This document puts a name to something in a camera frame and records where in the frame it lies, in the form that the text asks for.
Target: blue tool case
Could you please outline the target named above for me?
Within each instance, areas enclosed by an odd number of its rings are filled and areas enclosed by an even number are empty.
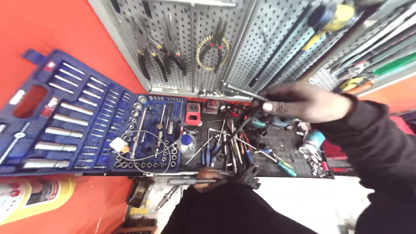
[[[0,176],[179,170],[186,99],[134,94],[60,50],[23,57],[38,68],[0,112]]]

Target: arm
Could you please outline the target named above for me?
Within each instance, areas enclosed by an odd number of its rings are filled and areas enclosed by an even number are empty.
[[[339,145],[363,186],[398,200],[416,197],[416,139],[388,119],[386,106],[304,83],[270,87],[263,95],[274,101],[263,104],[265,112],[310,122]]]
[[[388,118],[385,105],[358,101],[340,120],[313,124],[348,156],[364,187],[395,199],[416,197],[416,138]]]

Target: tool tray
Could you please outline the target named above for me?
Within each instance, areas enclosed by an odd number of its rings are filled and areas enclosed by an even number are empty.
[[[23,57],[36,64],[38,68],[0,112],[0,124],[2,124],[0,125],[2,129],[0,130],[0,158],[3,158],[0,163],[0,176],[72,172],[139,172],[134,166],[115,167],[116,162],[130,161],[117,158],[117,153],[109,144],[114,138],[126,132],[131,112],[134,110],[133,104],[138,102],[141,94],[132,93],[60,50],[53,50],[49,55],[43,56],[29,49]],[[161,96],[157,98],[153,95],[150,99],[150,95],[142,96],[147,98],[147,103],[142,103],[143,106],[152,110],[146,114],[142,129],[156,136],[158,131],[163,131],[162,140],[169,141],[169,152],[171,152],[172,144],[176,140],[175,137],[179,136],[180,126],[185,119],[186,100]],[[163,105],[168,103],[173,104],[169,120],[174,123],[172,135],[167,134],[166,113],[163,118],[163,128],[161,130],[156,128],[161,120]],[[68,108],[65,104],[81,107],[81,112],[73,110],[73,107]],[[140,111],[133,130],[137,130],[142,114],[143,111]],[[62,116],[66,120],[72,118],[71,122],[63,121]],[[46,133],[48,127],[71,132],[65,133],[69,135]],[[65,146],[53,147],[65,150],[46,150],[39,142],[64,144]],[[142,159],[153,155],[156,142],[156,137],[146,133],[144,142],[138,144],[134,158]],[[129,143],[129,146],[131,151],[133,141]],[[129,153],[124,154],[123,157],[130,158]],[[29,159],[53,159],[60,160],[61,163],[64,160],[66,166],[23,168],[24,163]],[[175,160],[169,157],[167,162],[169,161],[175,162],[176,165],[160,167],[161,153],[157,157],[137,162],[140,164],[144,162],[146,165],[158,163],[158,167],[141,168],[146,172],[176,172],[179,170],[180,152],[176,153]]]

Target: pegboard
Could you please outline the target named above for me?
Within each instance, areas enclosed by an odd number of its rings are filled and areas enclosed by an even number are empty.
[[[194,5],[190,3],[164,1],[148,1],[152,18],[146,16],[142,2],[139,0],[117,0],[120,13],[116,13],[109,0],[101,0],[98,4],[90,0],[96,13],[106,25],[110,35],[115,40],[127,62],[150,93],[164,95],[178,95],[195,97],[198,91],[217,91],[223,82],[244,88],[252,92],[260,91],[272,77],[282,68],[290,58],[304,45],[314,34],[311,27],[307,25],[307,19],[313,9],[323,3],[342,3],[342,0],[324,0],[315,2],[312,10],[299,24],[290,38],[280,49],[281,51],[271,61],[254,87],[249,88],[248,83],[265,64],[274,49],[284,38],[285,34],[310,2],[308,0],[229,0],[224,2],[235,3],[235,7]],[[136,50],[137,42],[134,39],[129,20],[131,16],[140,15],[146,21],[147,33],[157,42],[165,45],[165,34],[163,32],[163,15],[170,12],[173,18],[172,30],[176,35],[178,50],[186,62],[187,74],[182,75],[175,63],[171,65],[172,74],[168,75],[165,82],[157,63],[146,55],[146,67],[151,76],[151,81],[144,80],[138,66]],[[228,61],[214,74],[213,71],[198,69],[195,53],[199,43],[208,35],[213,34],[219,19],[226,20],[228,25],[224,37],[230,43],[230,56]],[[347,53],[364,40],[367,40],[377,27],[383,27],[386,20],[373,26],[373,32],[360,37],[350,45],[344,52],[336,57]],[[312,66],[322,55],[325,54],[345,33],[326,33],[306,53],[304,53],[293,66],[285,72],[285,75],[277,83],[296,80],[306,69]],[[157,55],[163,60],[164,54],[154,48]],[[217,50],[211,48],[203,59],[203,64],[214,67],[217,61]],[[312,79],[312,83],[331,89],[338,84],[336,77],[327,71],[318,72]],[[226,99],[219,95],[210,98]]]
[[[139,15],[146,22],[147,33],[155,41],[165,46],[166,36],[163,31],[162,18],[163,15],[167,15],[167,12],[172,14],[172,26],[173,32],[176,36],[176,43],[178,51],[181,52],[186,64],[186,76],[183,76],[182,71],[172,63],[170,75],[167,75],[168,82],[163,79],[161,69],[157,63],[147,55],[146,67],[151,76],[152,87],[169,88],[179,90],[191,90],[192,89],[192,72],[191,72],[191,46],[194,47],[194,51],[197,50],[199,43],[210,34],[215,32],[215,28],[222,18],[227,21],[227,29],[225,30],[224,37],[228,40],[231,48],[234,46],[235,37],[240,29],[242,19],[246,13],[245,7],[249,0],[242,0],[236,3],[235,7],[217,7],[217,6],[205,6],[196,5],[193,8],[194,19],[194,44],[191,45],[191,16],[190,6],[188,4],[173,3],[173,2],[149,2],[152,18],[146,16],[143,4],[137,0],[118,0],[120,6],[120,14],[124,18],[126,24],[131,24],[131,17],[137,17]],[[130,45],[134,50],[137,50],[138,44],[134,38],[131,27],[123,27],[123,32],[126,38],[129,39]],[[164,54],[152,47],[156,51],[158,57],[162,60]],[[225,57],[226,50],[222,50],[223,58]],[[211,48],[202,60],[202,63],[207,67],[214,67],[218,59],[217,50]],[[198,69],[198,65],[194,61],[194,84],[195,91],[199,90],[214,90],[218,88],[220,77],[223,75],[224,67],[221,66],[216,74],[213,71],[207,71],[204,69]]]
[[[357,46],[362,44],[363,42],[367,41],[368,39],[377,40],[384,35],[377,34],[380,30],[382,30],[384,27],[386,27],[388,24],[390,24],[395,17],[397,16],[397,12],[393,12],[386,16],[385,20],[382,20],[378,23],[375,23],[373,26],[371,26],[366,33],[364,33],[359,39],[355,40],[354,43],[345,46],[344,50],[336,54],[331,58],[329,63],[325,64],[325,66],[320,69],[315,75],[313,75],[309,79],[309,83],[312,83],[314,85],[317,85],[321,88],[327,89],[327,90],[333,90],[335,87],[337,87],[339,84],[344,82],[343,80],[338,80],[337,75],[341,72],[334,73],[328,67],[335,61],[337,61],[339,58],[346,55],[351,50],[354,50]]]

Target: red wall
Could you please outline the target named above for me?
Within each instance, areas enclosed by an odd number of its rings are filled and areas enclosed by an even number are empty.
[[[416,108],[416,76],[407,78],[390,86],[384,87],[360,100],[381,102],[389,106],[390,113],[403,112]]]
[[[0,106],[35,69],[20,57],[28,48],[45,55],[61,49],[131,91],[145,92],[87,0],[2,1],[0,30]],[[131,180],[78,177],[76,181],[66,204],[2,225],[0,233],[111,233],[123,221]]]

